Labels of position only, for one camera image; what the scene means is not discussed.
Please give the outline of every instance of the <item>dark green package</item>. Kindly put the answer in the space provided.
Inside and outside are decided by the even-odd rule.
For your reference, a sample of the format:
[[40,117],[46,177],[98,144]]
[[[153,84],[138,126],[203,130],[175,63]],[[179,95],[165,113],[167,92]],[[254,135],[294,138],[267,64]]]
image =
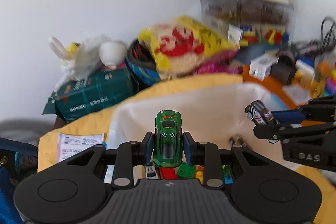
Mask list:
[[136,94],[139,84],[127,68],[103,67],[87,80],[69,82],[53,92],[42,114],[56,114],[66,122],[113,106]]

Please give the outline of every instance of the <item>crumpled plastic bag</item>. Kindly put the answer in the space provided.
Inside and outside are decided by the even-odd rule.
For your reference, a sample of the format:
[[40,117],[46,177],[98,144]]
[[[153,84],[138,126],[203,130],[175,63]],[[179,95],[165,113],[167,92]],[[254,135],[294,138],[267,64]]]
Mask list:
[[144,29],[138,38],[150,50],[163,80],[186,75],[215,53],[236,48],[188,16]]
[[55,37],[50,38],[51,50],[61,59],[62,77],[54,87],[54,92],[65,83],[86,79],[100,67],[99,48],[103,42],[112,41],[106,35],[83,40],[76,50],[67,50]]

